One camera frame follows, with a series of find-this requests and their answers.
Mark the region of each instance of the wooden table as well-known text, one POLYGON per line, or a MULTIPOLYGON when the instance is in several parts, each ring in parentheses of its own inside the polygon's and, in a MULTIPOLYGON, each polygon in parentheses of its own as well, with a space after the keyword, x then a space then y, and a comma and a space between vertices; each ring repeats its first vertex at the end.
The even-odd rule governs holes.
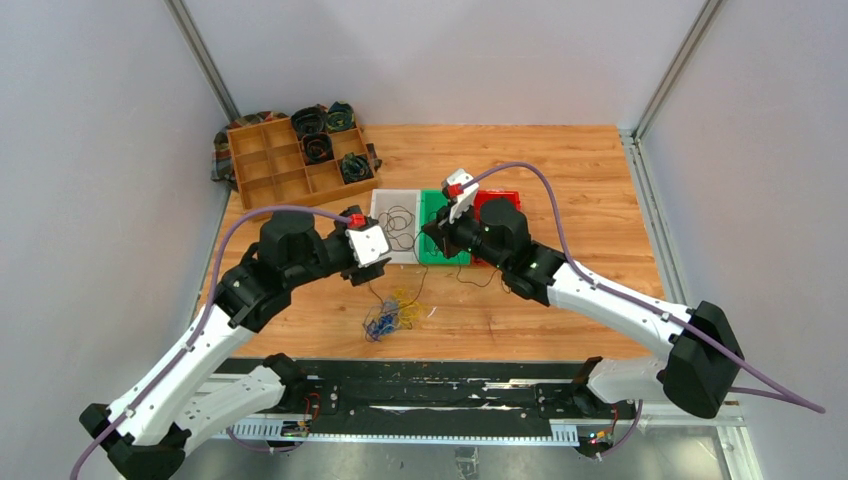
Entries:
MULTIPOLYGON (((614 127, 566 126, 367 126, 367 140, 384 160, 382 188, 440 188, 462 167, 472 175, 499 163, 523 160, 538 166, 553 184, 566 236, 575 258, 601 275, 653 296, 662 295, 651 247, 626 158, 614 127)), ((530 234, 559 249, 550 203, 539 180, 524 170, 489 177, 482 188, 518 190, 530 234)), ((358 204, 370 209, 370 193, 322 205, 340 212, 358 204)), ((241 215, 230 198, 222 225, 241 215)), ((331 221, 316 220, 319 233, 331 221)), ((260 223, 248 222, 224 252, 222 271, 234 266, 259 238, 260 223)), ((424 268, 389 265, 372 282, 381 296, 395 288, 417 291, 424 268)), ((461 278, 484 283, 488 267, 463 268, 461 278)), ((602 355, 630 358, 647 350, 582 315, 545 308, 507 294, 499 274, 485 288, 456 281, 457 268, 430 267, 419 301, 424 315, 414 330, 378 343, 365 341, 362 327, 377 299, 365 286, 338 276, 298 288, 292 305, 275 317, 240 356, 406 358, 454 360, 584 360, 602 355), (433 307, 435 311, 427 316, 433 307)))

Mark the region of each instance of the camouflage fabric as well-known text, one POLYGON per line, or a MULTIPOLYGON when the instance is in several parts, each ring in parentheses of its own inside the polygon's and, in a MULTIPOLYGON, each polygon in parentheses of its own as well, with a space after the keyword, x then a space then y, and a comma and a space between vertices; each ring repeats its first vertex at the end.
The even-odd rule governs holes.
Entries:
POLYGON ((271 120, 278 120, 286 117, 288 117, 288 115, 285 113, 275 112, 272 110, 257 112, 237 118, 221 129, 221 131, 215 135, 215 140, 213 142, 215 147, 215 157, 212 161, 212 181, 226 182, 233 191, 238 191, 236 176, 233 172, 233 156, 230 153, 230 143, 227 138, 227 130, 270 122, 271 120))

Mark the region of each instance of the wooden box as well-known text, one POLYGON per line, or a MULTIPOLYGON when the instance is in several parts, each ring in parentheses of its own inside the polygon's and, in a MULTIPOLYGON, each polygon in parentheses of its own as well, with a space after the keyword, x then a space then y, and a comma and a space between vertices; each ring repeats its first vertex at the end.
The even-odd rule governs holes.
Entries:
POLYGON ((376 158, 359 127, 329 135, 333 160, 308 165, 288 118, 227 132, 244 210, 282 203, 319 205, 377 188, 376 158), (373 178, 345 185, 339 160, 350 152, 368 157, 373 178))

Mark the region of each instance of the cable connector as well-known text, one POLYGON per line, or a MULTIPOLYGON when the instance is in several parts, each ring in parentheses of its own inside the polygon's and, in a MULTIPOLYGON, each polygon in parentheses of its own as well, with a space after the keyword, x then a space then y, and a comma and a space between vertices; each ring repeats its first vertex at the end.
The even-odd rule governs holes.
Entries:
POLYGON ((350 223, 347 224, 347 228, 359 228, 365 226, 365 215, 361 213, 354 213, 348 218, 350 218, 350 223))
POLYGON ((448 196, 450 198, 456 198, 459 194, 462 193, 462 185, 455 183, 453 185, 448 185, 448 196))

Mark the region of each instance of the purple cable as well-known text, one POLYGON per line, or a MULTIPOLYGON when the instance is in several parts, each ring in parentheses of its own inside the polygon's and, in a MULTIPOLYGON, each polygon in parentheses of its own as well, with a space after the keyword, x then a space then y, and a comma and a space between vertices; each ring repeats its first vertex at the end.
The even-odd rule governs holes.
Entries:
POLYGON ((542 181, 542 184, 545 186, 545 190, 547 190, 547 192, 548 192, 548 198, 550 198, 550 200, 551 200, 551 207, 554 210, 554 222, 556 223, 557 233, 559 234, 559 242, 562 245, 562 254, 565 256, 565 259, 568 262, 568 265, 571 267, 572 270, 574 270, 574 273, 576 273, 580 278, 582 278, 584 281, 586 281, 589 284, 594 284, 595 287, 600 289, 600 290, 603 290, 603 291, 605 291, 605 292, 607 292, 611 295, 614 295, 618 298, 621 298, 623 300, 627 300, 628 302, 631 302, 635 305, 638 305, 638 306, 640 306, 640 307, 642 307, 642 308, 644 308, 644 309, 646 309, 646 310, 648 310, 652 313, 655 313, 657 315, 664 315, 664 314, 668 313, 669 320, 671 320, 675 325, 687 330, 689 333, 695 335, 696 337, 701 339, 707 345, 715 348, 722 355, 729 358, 733 363, 738 365, 739 368, 745 370, 746 372, 753 375, 754 378, 756 378, 757 380, 759 380, 759 381, 765 383, 766 385, 768 385, 769 387, 773 388, 778 393, 780 393, 780 395, 777 395, 777 394, 774 394, 774 393, 771 393, 771 392, 766 392, 766 391, 763 391, 763 390, 756 390, 756 389, 750 389, 750 388, 736 389, 736 390, 731 390, 731 391, 735 391, 736 393, 745 393, 745 394, 749 394, 749 395, 759 395, 759 396, 762 396, 762 397, 773 398, 775 400, 780 400, 780 401, 783 401, 783 402, 792 403, 792 404, 799 405, 799 406, 804 407, 804 408, 808 408, 808 409, 810 409, 814 412, 825 413, 824 407, 805 399, 804 397, 798 395, 797 393, 789 390, 788 388, 784 387, 783 385, 780 385, 776 381, 772 380, 766 374, 757 370, 756 368, 754 368, 751 364, 749 364, 745 360, 739 358, 739 356, 736 355, 735 353, 733 353, 732 351, 730 351, 730 349, 728 349, 724 345, 720 344, 719 342, 714 340, 712 337, 710 337, 706 333, 702 332, 700 329, 696 328, 694 325, 690 325, 688 322, 676 317, 671 312, 664 311, 663 309, 657 307, 656 305, 645 302, 645 301, 643 301, 639 298, 636 298, 636 297, 634 297, 630 294, 627 294, 625 292, 620 292, 620 291, 618 291, 618 290, 616 290, 612 287, 609 287, 607 285, 604 285, 602 283, 595 282, 595 280, 591 276, 586 274, 586 272, 584 272, 583 270, 580 269, 580 267, 577 266, 577 263, 574 261, 574 257, 571 256, 571 252, 569 252, 569 250, 568 250, 568 244, 565 242, 565 231, 562 228, 562 218, 560 218, 559 208, 557 208, 557 202, 556 202, 556 196, 554 195, 554 190, 551 187, 551 184, 548 181, 548 179, 545 178, 545 175, 542 174, 542 172, 538 168, 536 168, 535 166, 530 165, 529 163, 526 163, 526 162, 507 162, 507 163, 504 163, 502 165, 498 165, 497 167, 493 167, 493 168, 486 170, 485 172, 474 177, 473 179, 471 179, 467 183, 464 183, 463 185, 461 185, 460 188, 464 190, 464 189, 468 188, 469 186, 474 185, 475 183, 478 183, 479 181, 483 180, 484 178, 488 177, 489 175, 492 175, 493 173, 497 173, 501 170, 504 170, 504 169, 507 169, 507 168, 512 168, 512 167, 526 168, 526 169, 530 170, 531 172, 535 173, 536 176, 539 177, 539 180, 542 181))
MULTIPOLYGON (((216 282, 218 280, 218 274, 221 271, 221 261, 224 258, 224 249, 227 246, 227 243, 230 241, 230 237, 233 236, 233 233, 235 233, 235 231, 244 222, 250 220, 253 217, 256 217, 256 216, 259 216, 259 215, 264 215, 266 213, 273 213, 273 212, 311 213, 313 215, 319 215, 319 216, 322 216, 322 217, 327 217, 327 218, 335 220, 337 222, 342 222, 342 223, 350 223, 351 222, 350 218, 348 218, 348 217, 336 215, 335 213, 330 213, 328 211, 321 210, 321 209, 318 209, 318 208, 301 207, 301 206, 297 206, 297 205, 273 205, 273 206, 270 206, 270 207, 258 208, 256 210, 253 210, 253 211, 246 213, 246 214, 242 215, 241 217, 239 217, 239 219, 236 220, 235 223, 233 223, 233 225, 227 230, 227 232, 224 233, 224 236, 221 237, 221 245, 218 246, 218 251, 215 253, 215 262, 212 264, 212 276, 210 277, 210 281, 209 281, 209 293, 206 297, 206 303, 203 306, 203 314, 200 315, 200 319, 197 322, 197 328, 194 329, 194 332, 188 337, 188 340, 186 341, 186 346, 189 349, 194 345, 194 342, 197 341, 197 338, 200 337, 200 335, 203 333, 203 328, 206 327, 206 323, 209 321, 209 315, 212 313, 212 303, 215 300, 214 289, 215 289, 215 285, 217 284, 216 282)), ((165 367, 162 370, 160 370, 159 373, 156 374, 155 377, 153 377, 153 380, 151 380, 150 383, 148 383, 147 386, 144 387, 138 393, 138 395, 135 397, 135 399, 127 405, 127 409, 134 411, 136 408, 138 408, 138 406, 141 405, 141 402, 144 401, 144 399, 147 397, 147 395, 149 395, 150 392, 152 392, 153 389, 156 388, 156 386, 159 385, 159 383, 166 376, 168 376, 168 373, 170 373, 171 370, 174 369, 174 367, 180 362, 180 360, 182 360, 182 358, 185 356, 186 353, 187 353, 186 349, 182 349, 182 350, 178 351, 177 354, 174 355, 174 358, 172 358, 171 361, 169 361, 168 364, 165 365, 165 367)), ((113 421, 111 424, 109 424, 108 427, 106 427, 102 432, 100 432, 100 435, 98 435, 97 438, 95 438, 94 441, 91 442, 91 444, 89 444, 88 447, 86 447, 86 449, 82 452, 82 454, 77 459, 76 463, 74 463, 73 469, 71 469, 71 475, 70 475, 71 480, 76 480, 79 477, 79 473, 80 473, 80 470, 82 470, 83 464, 85 464, 85 461, 88 460, 88 457, 92 454, 92 452, 94 452, 94 450, 97 448, 97 446, 100 445, 103 442, 103 440, 106 439, 106 437, 108 437, 109 435, 112 434, 112 432, 117 430, 118 426, 120 426, 121 423, 123 423, 123 421, 126 420, 126 419, 127 419, 126 412, 118 415, 118 417, 115 418, 115 421, 113 421)))
POLYGON ((636 403, 636 416, 633 417, 633 423, 630 425, 630 428, 628 428, 627 431, 624 432, 624 436, 621 437, 621 440, 616 441, 615 445, 610 447, 609 450, 601 453, 601 458, 606 457, 607 455, 610 455, 611 453, 618 450, 618 448, 620 446, 624 445, 624 442, 626 442, 627 439, 630 438, 630 435, 633 435, 633 432, 636 431, 636 426, 639 425, 639 420, 641 420, 641 419, 642 419, 642 400, 639 400, 638 403, 636 403))
POLYGON ((257 452, 257 453, 267 453, 269 455, 273 455, 275 453, 291 452, 292 450, 296 449, 297 447, 303 445, 303 441, 301 440, 299 444, 291 446, 291 447, 265 447, 265 448, 254 447, 253 445, 251 445, 251 444, 245 442, 244 440, 238 438, 236 436, 236 434, 233 433, 232 427, 227 427, 227 436, 230 437, 230 440, 236 442, 240 447, 244 448, 245 450, 250 450, 251 452, 257 452))

